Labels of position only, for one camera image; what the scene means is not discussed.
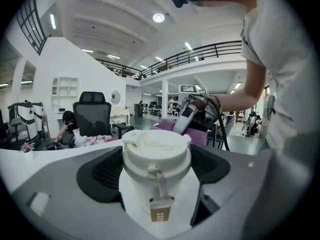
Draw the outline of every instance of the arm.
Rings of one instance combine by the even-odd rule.
[[[243,89],[233,94],[219,95],[223,111],[242,111],[255,105],[265,88],[267,69],[246,60],[246,81]]]
[[[67,125],[64,125],[64,126],[60,129],[57,137],[56,137],[55,140],[54,140],[55,143],[57,143],[57,142],[58,142],[58,138],[66,132],[67,127],[68,127]]]

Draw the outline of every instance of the black cable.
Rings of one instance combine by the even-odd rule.
[[[222,121],[222,117],[221,117],[221,114],[220,114],[220,110],[217,106],[217,104],[210,98],[207,98],[208,101],[211,102],[211,104],[213,105],[216,113],[217,113],[217,116],[218,116],[218,120],[219,120],[219,123],[220,123],[220,127],[221,127],[221,132],[222,132],[222,139],[223,139],[223,143],[224,143],[224,146],[225,146],[225,150],[226,151],[230,151],[229,149],[229,146],[228,146],[228,142],[227,142],[227,135],[226,135],[226,131],[225,131],[225,126],[224,126],[224,122]]]

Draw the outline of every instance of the chair headrest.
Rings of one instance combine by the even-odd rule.
[[[104,104],[105,96],[102,92],[84,91],[79,99],[80,104]]]

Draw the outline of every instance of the paper label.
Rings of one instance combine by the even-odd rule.
[[[169,220],[171,205],[175,199],[172,196],[153,198],[150,200],[150,213],[152,222],[167,222]]]

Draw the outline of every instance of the balcony railing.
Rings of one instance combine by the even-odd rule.
[[[36,0],[25,0],[17,11],[16,18],[25,37],[40,55],[48,36],[41,26]]]
[[[96,59],[98,62],[100,62],[102,65],[107,67],[110,71],[115,73],[117,76],[124,77],[124,78],[130,78],[134,80],[140,80],[141,79],[141,70],[135,69],[133,67],[121,65],[115,62],[106,61],[102,59]]]
[[[239,54],[241,52],[241,41],[229,41],[209,44],[194,48],[191,51],[184,51],[177,55],[173,55],[159,61],[147,69],[142,71],[141,78],[144,79],[161,73],[166,70],[176,68],[185,64],[190,64],[197,61],[203,61],[206,58],[221,58],[231,54]]]

